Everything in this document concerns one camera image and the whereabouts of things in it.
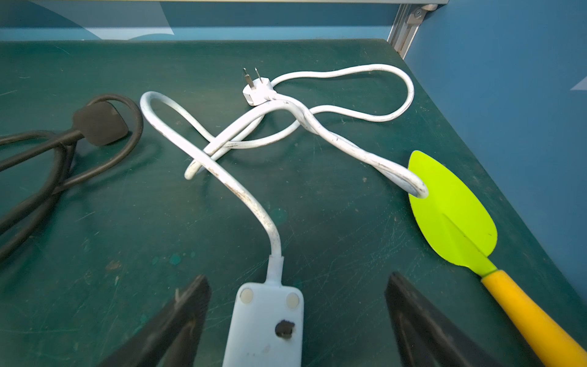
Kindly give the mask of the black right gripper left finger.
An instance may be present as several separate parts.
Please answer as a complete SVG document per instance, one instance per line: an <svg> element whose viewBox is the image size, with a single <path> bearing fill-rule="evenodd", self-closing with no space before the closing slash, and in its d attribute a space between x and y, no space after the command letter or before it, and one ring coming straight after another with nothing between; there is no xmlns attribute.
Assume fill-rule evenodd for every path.
<svg viewBox="0 0 587 367"><path fill-rule="evenodd" d="M101 366L192 366L212 290L199 275Z"/></svg>

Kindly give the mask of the white power strip with cord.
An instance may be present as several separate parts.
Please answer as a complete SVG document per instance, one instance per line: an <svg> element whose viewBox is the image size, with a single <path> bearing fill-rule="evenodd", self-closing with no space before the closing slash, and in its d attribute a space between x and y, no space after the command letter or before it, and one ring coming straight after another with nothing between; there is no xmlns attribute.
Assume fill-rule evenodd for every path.
<svg viewBox="0 0 587 367"><path fill-rule="evenodd" d="M394 74L407 87L403 104L387 115L370 115L332 105L309 109L299 100L275 91L276 85L287 80L330 79L374 71ZM192 157L192 162L184 172L186 179L193 179L202 170L209 171L250 209L268 234L271 253L266 280L263 283L245 283L238 289L223 365L299 366L303 351L304 296L298 288L282 284L284 256L278 228L257 199L217 161L232 149L270 145L303 127L340 151L373 166L408 194L424 199L428 197L429 191L416 174L359 148L350 140L328 130L316 118L318 113L336 113L368 122L388 122L408 110L414 100L415 89L411 78L403 70L387 64L368 64L327 72L300 71L278 76L274 80L262 76L253 80L247 76L246 81L248 85L242 93L251 110L218 135L210 134L185 108L159 92L144 93L140 99L140 108L151 126ZM209 142L208 145L199 149L169 127L154 112L151 104L155 100L178 112Z"/></svg>

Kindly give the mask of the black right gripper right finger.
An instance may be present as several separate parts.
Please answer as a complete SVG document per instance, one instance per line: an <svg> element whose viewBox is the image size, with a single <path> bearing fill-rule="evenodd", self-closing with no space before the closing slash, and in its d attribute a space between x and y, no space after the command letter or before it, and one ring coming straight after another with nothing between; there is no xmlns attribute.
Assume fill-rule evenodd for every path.
<svg viewBox="0 0 587 367"><path fill-rule="evenodd" d="M500 366L400 272L388 278L388 313L403 366Z"/></svg>

